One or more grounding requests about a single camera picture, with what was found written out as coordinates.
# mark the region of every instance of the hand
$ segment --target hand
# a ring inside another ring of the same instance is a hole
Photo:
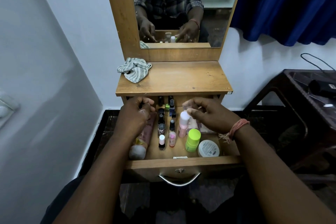
[[[114,134],[118,137],[134,140],[147,124],[150,112],[155,112],[151,105],[154,101],[144,97],[133,97],[120,109]]]
[[[146,17],[140,19],[140,40],[145,43],[157,43],[157,40],[154,38],[155,26],[150,22]]]
[[[221,134],[226,134],[240,117],[226,109],[214,99],[196,97],[183,103],[188,107],[188,114],[199,120],[207,128]]]
[[[177,43],[190,43],[197,36],[198,25],[194,21],[188,21],[182,27],[176,37]]]

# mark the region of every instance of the lime green container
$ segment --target lime green container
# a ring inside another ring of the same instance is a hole
[[[200,143],[201,133],[198,129],[191,129],[188,133],[187,141],[185,142],[185,149],[189,152],[195,152]]]

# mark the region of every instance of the mirror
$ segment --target mirror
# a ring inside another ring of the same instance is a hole
[[[134,0],[141,48],[221,48],[235,0]]]

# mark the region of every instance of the black cable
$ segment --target black cable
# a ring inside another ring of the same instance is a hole
[[[316,58],[316,59],[318,59],[318,60],[321,60],[324,64],[326,64],[328,67],[330,67],[334,72],[336,72],[336,70],[332,67],[332,66],[330,66],[327,62],[325,62],[324,60],[322,60],[322,59],[320,59],[320,58],[318,58],[318,57],[316,57],[316,56],[314,56],[314,55],[312,55],[312,54],[310,54],[310,53],[302,53],[300,56],[301,56],[301,58],[303,58],[305,61],[307,61],[308,63],[310,63],[310,64],[312,64],[313,66],[316,66],[318,69],[320,69],[323,73],[325,73],[329,78],[331,78],[332,80],[335,80],[333,77],[331,77],[330,76],[330,74],[329,73],[326,73],[322,68],[320,68],[318,65],[316,65],[316,64],[314,64],[313,62],[310,62],[309,60],[306,60],[304,57],[303,57],[303,55],[304,54],[308,54],[308,55],[310,55],[310,56],[312,56],[312,57],[314,57],[314,58]]]

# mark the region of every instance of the wooden mirror frame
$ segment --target wooden mirror frame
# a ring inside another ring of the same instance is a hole
[[[126,58],[142,58],[147,62],[218,61],[238,0],[234,1],[220,48],[160,48],[141,49],[134,0],[110,0],[121,48]]]

